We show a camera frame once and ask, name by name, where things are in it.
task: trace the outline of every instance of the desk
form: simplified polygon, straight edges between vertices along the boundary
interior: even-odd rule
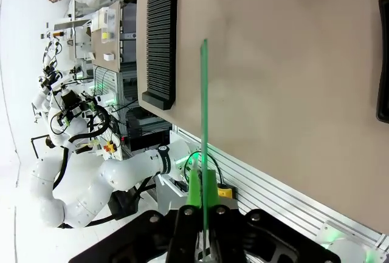
[[[95,60],[92,64],[104,67],[113,72],[120,71],[120,54],[119,54],[119,27],[120,27],[120,2],[113,3],[109,8],[115,10],[115,31],[116,39],[107,43],[102,43],[102,30],[92,32],[92,50],[95,52]],[[114,61],[104,60],[104,53],[113,53]]]
[[[142,100],[146,0],[137,5]],[[204,38],[210,143],[389,233],[389,126],[375,117],[378,0],[179,0],[176,103],[140,105],[197,136]]]

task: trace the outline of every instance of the screw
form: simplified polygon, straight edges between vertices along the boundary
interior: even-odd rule
[[[218,214],[224,214],[224,213],[225,213],[225,209],[224,209],[223,207],[219,207],[219,208],[216,210],[216,212],[217,212]]]
[[[254,222],[258,222],[261,219],[261,216],[259,213],[254,213],[251,215],[251,220]]]
[[[151,218],[150,218],[150,222],[152,222],[152,223],[155,223],[155,222],[157,222],[159,220],[159,217],[157,217],[157,216],[152,216]]]
[[[193,214],[193,210],[191,208],[187,208],[185,211],[184,211],[185,215],[186,216],[191,216]]]

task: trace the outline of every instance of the white robotic arm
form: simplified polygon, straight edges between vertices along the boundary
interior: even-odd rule
[[[58,158],[47,157],[38,160],[32,169],[31,192],[39,199],[40,215],[48,227],[58,227],[64,222],[73,228],[82,228],[103,209],[115,190],[130,190],[137,183],[158,173],[182,180],[184,158],[190,153],[189,146],[179,140],[128,160],[104,161],[87,190],[68,205],[52,194],[61,162]]]

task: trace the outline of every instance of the metal frame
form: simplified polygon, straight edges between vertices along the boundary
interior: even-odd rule
[[[189,132],[175,125],[173,131],[200,146],[200,139]],[[218,161],[225,182],[237,187],[238,205],[243,213],[261,208],[312,240],[325,222],[332,222],[371,245],[388,250],[389,237],[385,234],[326,207],[212,145],[209,152]]]

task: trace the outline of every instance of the wooden desk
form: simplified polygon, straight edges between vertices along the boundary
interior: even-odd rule
[[[108,43],[102,43],[102,30],[92,32],[92,50],[95,53],[95,60],[92,64],[104,67],[114,72],[120,71],[120,51],[119,51],[119,25],[120,25],[120,2],[113,3],[109,8],[115,10],[115,31],[117,32],[116,39]],[[114,61],[104,60],[104,53],[113,53]]]
[[[141,100],[146,0],[137,5]],[[204,38],[210,143],[389,233],[389,125],[375,117],[378,0],[179,0],[176,103],[140,105],[197,136]]]

